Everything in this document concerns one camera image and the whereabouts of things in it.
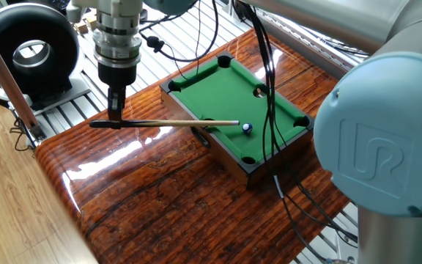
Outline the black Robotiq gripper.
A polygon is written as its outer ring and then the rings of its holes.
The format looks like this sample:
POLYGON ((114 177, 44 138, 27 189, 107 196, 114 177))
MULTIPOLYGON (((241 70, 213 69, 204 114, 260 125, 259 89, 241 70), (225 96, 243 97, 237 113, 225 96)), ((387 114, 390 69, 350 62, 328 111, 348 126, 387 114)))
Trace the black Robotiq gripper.
POLYGON ((103 83, 110 86, 108 88, 108 118, 110 120, 117 120, 118 107, 118 120, 121 121, 122 112, 125 107, 126 86, 136 80, 136 66, 116 68, 99 63, 98 76, 103 83), (117 95, 114 87, 120 87, 117 95))

